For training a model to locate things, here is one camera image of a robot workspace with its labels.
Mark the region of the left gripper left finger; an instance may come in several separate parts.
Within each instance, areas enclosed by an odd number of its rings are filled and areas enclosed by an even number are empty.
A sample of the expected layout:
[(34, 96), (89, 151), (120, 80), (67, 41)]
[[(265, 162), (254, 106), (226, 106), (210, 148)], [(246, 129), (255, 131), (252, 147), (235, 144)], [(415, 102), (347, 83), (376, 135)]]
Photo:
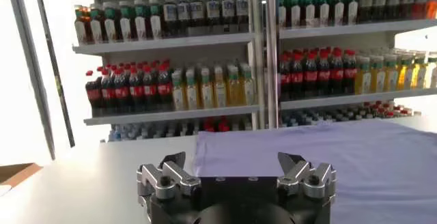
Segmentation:
[(184, 170), (186, 152), (170, 154), (158, 166), (143, 164), (137, 169), (138, 196), (146, 199), (155, 196), (158, 200), (174, 199), (177, 193), (196, 197), (201, 193), (201, 179)]

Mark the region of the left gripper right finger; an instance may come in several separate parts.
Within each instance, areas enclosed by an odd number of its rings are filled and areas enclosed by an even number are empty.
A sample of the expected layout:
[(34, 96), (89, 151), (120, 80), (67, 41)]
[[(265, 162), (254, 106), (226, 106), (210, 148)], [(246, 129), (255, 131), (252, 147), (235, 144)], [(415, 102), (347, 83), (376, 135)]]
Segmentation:
[(336, 196), (337, 171), (329, 163), (314, 167), (302, 156), (279, 152), (284, 172), (277, 178), (277, 189), (286, 197), (302, 193), (310, 199), (333, 199)]

